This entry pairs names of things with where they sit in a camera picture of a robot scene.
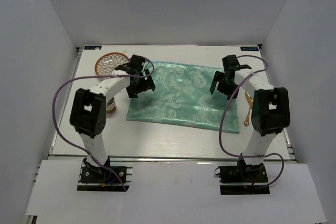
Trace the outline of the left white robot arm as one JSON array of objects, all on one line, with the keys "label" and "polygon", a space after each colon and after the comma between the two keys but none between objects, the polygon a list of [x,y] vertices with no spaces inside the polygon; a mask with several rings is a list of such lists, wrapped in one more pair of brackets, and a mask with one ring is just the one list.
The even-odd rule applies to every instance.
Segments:
[{"label": "left white robot arm", "polygon": [[75,93],[70,124],[82,138],[85,150],[88,151],[85,164],[94,167],[93,176],[98,181],[104,182],[111,175],[111,168],[106,165],[109,158],[102,139],[107,107],[116,106],[111,100],[123,90],[129,98],[137,98],[142,92],[155,90],[151,77],[154,68],[147,69],[147,63],[152,62],[143,56],[133,55],[110,74],[100,75],[102,81],[96,86],[80,88]]}]

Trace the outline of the gold knife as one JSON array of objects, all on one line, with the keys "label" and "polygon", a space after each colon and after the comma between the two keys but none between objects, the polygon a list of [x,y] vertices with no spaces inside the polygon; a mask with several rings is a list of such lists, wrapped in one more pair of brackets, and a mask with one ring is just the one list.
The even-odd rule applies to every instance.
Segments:
[{"label": "gold knife", "polygon": [[245,92],[245,97],[246,97],[246,100],[249,103],[249,105],[252,106],[253,105],[253,98],[247,92]]}]

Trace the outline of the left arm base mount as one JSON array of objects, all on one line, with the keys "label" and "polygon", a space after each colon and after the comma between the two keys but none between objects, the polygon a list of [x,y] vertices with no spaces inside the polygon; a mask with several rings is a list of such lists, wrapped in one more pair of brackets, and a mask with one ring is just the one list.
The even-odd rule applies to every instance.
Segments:
[{"label": "left arm base mount", "polygon": [[112,161],[106,162],[106,165],[116,172],[124,186],[114,173],[102,167],[95,167],[84,158],[81,163],[77,191],[126,192],[132,181],[133,166],[129,163],[121,165]]}]

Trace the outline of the brown rimmed patterned plate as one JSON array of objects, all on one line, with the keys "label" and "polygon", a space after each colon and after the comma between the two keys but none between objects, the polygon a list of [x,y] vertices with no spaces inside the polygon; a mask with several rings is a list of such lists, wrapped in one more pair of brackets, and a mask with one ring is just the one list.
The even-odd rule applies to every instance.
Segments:
[{"label": "brown rimmed patterned plate", "polygon": [[129,57],[120,52],[110,52],[100,57],[94,67],[97,76],[107,76],[113,73],[114,69],[127,63]]}]

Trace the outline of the white metal cup cork base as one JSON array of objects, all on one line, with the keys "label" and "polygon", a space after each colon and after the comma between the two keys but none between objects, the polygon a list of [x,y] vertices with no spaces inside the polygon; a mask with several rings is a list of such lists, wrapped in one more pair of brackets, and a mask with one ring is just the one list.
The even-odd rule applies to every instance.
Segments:
[{"label": "white metal cup cork base", "polygon": [[112,98],[110,101],[108,101],[106,105],[106,112],[111,114],[111,113],[114,113],[116,109],[117,107],[116,107],[115,99]]}]

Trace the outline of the green patterned satin placemat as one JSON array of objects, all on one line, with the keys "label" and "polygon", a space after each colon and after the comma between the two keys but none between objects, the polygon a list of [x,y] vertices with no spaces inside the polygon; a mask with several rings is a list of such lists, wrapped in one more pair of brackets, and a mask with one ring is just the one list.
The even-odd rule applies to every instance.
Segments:
[{"label": "green patterned satin placemat", "polygon": [[155,62],[147,69],[155,90],[131,99],[126,120],[239,133],[236,101],[209,90],[216,68]]}]

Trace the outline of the gold fork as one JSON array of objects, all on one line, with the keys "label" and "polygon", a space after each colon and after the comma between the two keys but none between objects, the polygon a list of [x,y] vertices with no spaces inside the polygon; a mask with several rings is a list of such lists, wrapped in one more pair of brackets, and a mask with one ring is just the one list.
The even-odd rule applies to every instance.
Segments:
[{"label": "gold fork", "polygon": [[251,116],[251,112],[252,112],[252,108],[253,108],[253,100],[248,101],[248,104],[249,104],[249,110],[248,110],[247,116],[244,120],[244,126],[245,127],[249,126],[250,116]]}]

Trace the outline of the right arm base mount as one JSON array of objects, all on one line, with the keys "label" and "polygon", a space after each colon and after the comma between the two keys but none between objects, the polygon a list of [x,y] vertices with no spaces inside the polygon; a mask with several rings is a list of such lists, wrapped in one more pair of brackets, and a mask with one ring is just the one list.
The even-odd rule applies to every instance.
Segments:
[{"label": "right arm base mount", "polygon": [[269,195],[266,169],[263,163],[247,165],[240,159],[234,166],[219,166],[214,175],[219,178],[221,195]]}]

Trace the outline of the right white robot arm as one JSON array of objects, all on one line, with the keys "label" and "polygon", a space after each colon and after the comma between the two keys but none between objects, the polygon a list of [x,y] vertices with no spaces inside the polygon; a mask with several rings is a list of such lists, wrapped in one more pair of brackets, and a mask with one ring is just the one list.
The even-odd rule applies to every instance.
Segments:
[{"label": "right white robot arm", "polygon": [[[264,68],[254,71],[249,65],[239,63],[239,58],[251,57],[264,63]],[[268,69],[268,63],[261,57],[253,55],[228,55],[222,59],[224,72],[215,72],[210,92],[215,89],[227,96],[226,105],[219,124],[219,146],[222,151],[232,157],[242,158],[246,163],[238,166],[238,177],[247,182],[256,175],[252,164],[259,164],[266,157],[278,153],[266,152],[270,144],[290,124],[290,109],[288,90],[284,87],[274,87],[258,76]],[[253,132],[247,147],[241,154],[233,154],[225,150],[222,144],[222,129],[225,115],[231,102],[237,98],[239,89],[244,89],[253,97],[251,122]]]}]

